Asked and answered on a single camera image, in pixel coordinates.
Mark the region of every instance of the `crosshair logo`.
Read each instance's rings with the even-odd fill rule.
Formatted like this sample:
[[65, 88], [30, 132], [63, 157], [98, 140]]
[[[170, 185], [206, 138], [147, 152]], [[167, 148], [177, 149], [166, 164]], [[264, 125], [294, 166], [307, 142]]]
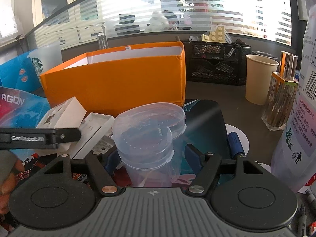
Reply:
[[32, 58], [32, 64], [37, 75], [40, 75], [43, 71], [43, 63], [41, 62], [41, 60], [38, 58]]
[[159, 192], [155, 191], [155, 190], [152, 190], [149, 192], [149, 194], [151, 194], [152, 196], [155, 196], [156, 194], [158, 194]]

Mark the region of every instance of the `glass partition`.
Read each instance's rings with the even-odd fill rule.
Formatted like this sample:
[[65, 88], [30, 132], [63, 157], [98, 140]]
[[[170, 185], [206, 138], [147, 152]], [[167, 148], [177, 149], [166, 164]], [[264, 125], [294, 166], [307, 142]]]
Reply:
[[35, 30], [32, 45], [91, 42], [102, 24], [107, 38], [223, 25], [228, 33], [291, 44], [290, 0], [85, 0], [66, 11]]

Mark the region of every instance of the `barcode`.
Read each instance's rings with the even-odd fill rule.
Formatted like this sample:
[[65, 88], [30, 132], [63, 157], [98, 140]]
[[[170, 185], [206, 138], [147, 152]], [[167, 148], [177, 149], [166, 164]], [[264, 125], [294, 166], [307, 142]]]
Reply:
[[312, 71], [311, 76], [306, 84], [306, 90], [316, 96], [316, 73]]

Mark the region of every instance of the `white box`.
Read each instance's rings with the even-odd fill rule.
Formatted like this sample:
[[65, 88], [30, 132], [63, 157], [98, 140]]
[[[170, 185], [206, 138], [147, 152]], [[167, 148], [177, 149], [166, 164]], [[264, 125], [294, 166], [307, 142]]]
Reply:
[[[78, 128], [86, 115], [86, 110], [82, 107], [76, 97], [57, 105], [50, 109], [38, 123], [36, 128]], [[70, 148], [71, 143], [61, 143], [56, 150], [36, 150], [39, 156], [53, 153], [63, 154]]]
[[83, 159], [92, 148], [108, 133], [114, 123], [114, 117], [90, 113], [79, 127], [81, 139], [71, 144], [67, 154], [71, 159]]

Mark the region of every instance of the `beige cup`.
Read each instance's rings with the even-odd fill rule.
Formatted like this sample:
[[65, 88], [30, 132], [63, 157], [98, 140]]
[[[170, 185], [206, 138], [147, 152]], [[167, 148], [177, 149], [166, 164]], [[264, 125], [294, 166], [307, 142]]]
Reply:
[[247, 57], [246, 99], [263, 105], [267, 99], [271, 75], [279, 63], [267, 57], [249, 54]]

